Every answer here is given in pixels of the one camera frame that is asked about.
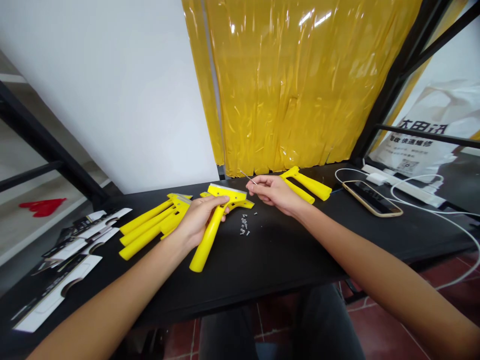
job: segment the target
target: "left hand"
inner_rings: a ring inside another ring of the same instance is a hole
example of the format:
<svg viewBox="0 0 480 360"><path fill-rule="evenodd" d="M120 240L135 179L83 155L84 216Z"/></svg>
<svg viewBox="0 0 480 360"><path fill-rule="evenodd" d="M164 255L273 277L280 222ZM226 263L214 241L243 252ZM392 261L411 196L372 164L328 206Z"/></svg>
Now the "left hand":
<svg viewBox="0 0 480 360"><path fill-rule="evenodd" d="M175 232L180 233L193 249L202 241L214 209L227 201L229 201L228 196L207 196L193 200ZM229 211L228 208L225 209L225 213L228 214ZM222 216L221 221L225 221L225 215Z"/></svg>

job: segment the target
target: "jeans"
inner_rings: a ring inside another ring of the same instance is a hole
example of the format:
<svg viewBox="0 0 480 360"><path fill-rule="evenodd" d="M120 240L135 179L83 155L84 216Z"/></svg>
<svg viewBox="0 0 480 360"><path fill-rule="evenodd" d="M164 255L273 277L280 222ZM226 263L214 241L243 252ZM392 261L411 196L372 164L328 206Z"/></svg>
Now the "jeans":
<svg viewBox="0 0 480 360"><path fill-rule="evenodd" d="M332 285L300 297L293 329L294 359L365 359L345 303ZM201 320L199 360L258 359L247 306Z"/></svg>

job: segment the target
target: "white power strip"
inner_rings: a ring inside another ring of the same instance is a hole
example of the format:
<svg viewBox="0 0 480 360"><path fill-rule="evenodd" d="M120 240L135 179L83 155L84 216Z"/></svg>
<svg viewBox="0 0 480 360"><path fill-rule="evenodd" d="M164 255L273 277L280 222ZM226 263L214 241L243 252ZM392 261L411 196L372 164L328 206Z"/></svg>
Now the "white power strip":
<svg viewBox="0 0 480 360"><path fill-rule="evenodd" d="M364 165L361 169L368 174L383 175L384 177L387 178L386 182L389 183L390 185L395 185L402 181L398 177L392 176L386 173L385 171L379 170L376 167L373 167L370 165ZM445 199L435 194L431 194L426 191L423 191L421 188L416 187L415 185L412 185L411 183L408 183L408 182L401 183L396 187L396 189L399 189L404 193L407 193L408 195L411 195L414 198L420 200L421 202L432 205L433 207L436 207L436 208L438 208L440 205L442 205L445 202Z"/></svg>

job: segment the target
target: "red tile floor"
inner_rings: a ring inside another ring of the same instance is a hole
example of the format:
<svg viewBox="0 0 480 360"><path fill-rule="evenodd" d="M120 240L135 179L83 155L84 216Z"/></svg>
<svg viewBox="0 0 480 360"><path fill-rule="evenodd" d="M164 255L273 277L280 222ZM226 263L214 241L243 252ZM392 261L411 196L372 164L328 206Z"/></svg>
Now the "red tile floor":
<svg viewBox="0 0 480 360"><path fill-rule="evenodd" d="M437 287L464 274L475 263L478 253L466 254L424 273ZM342 282L343 295L351 295ZM480 271L440 293L480 326ZM297 294L267 297L250 305L256 342L284 343L290 339ZM430 359L409 331L369 297L347 307L367 359ZM176 323L169 329L164 359L198 359L200 319Z"/></svg>

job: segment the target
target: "smartphone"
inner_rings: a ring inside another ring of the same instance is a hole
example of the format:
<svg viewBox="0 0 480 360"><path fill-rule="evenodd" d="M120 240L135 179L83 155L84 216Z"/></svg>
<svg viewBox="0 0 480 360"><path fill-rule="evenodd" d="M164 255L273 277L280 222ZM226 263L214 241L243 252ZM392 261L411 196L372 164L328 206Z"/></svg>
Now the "smartphone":
<svg viewBox="0 0 480 360"><path fill-rule="evenodd" d="M375 216L393 218L404 213L401 208L363 181L344 181L342 185Z"/></svg>

